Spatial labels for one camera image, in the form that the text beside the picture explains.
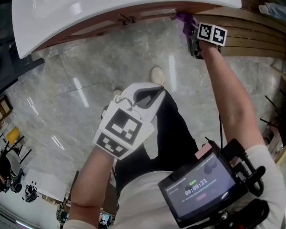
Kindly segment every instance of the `purple object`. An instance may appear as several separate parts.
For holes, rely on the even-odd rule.
[[[198,29],[198,22],[191,14],[178,13],[176,15],[176,19],[178,19],[184,23],[183,33],[187,37],[191,37],[193,35],[194,31]]]

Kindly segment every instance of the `timer display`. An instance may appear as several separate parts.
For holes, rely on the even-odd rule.
[[[199,189],[200,187],[202,187],[204,184],[207,183],[206,179],[203,179],[202,181],[200,181],[198,184],[196,184],[195,186],[193,186],[191,189],[188,189],[185,191],[185,195],[189,195],[192,192],[196,191],[197,189]]]
[[[176,213],[182,217],[222,197],[234,185],[229,172],[212,153],[165,191]]]

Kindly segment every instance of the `table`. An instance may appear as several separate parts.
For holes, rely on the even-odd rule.
[[[30,169],[24,179],[28,185],[37,188],[45,196],[63,202],[67,192],[67,185],[59,181],[54,175]]]
[[[138,21],[195,14],[216,6],[240,8],[241,0],[12,0],[20,58],[35,49],[102,35]]]

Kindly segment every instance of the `wall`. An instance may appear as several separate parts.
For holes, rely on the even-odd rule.
[[[43,229],[57,229],[59,226],[55,217],[57,206],[44,201],[41,196],[32,203],[26,203],[21,198],[24,195],[25,185],[22,186],[20,193],[9,190],[0,194],[0,205],[33,225]]]

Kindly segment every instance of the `yellow object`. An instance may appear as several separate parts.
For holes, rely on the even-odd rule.
[[[6,138],[7,138],[8,142],[10,142],[10,144],[13,145],[16,142],[19,135],[20,135],[20,133],[19,133],[18,128],[14,128],[11,130],[10,133],[7,134]]]

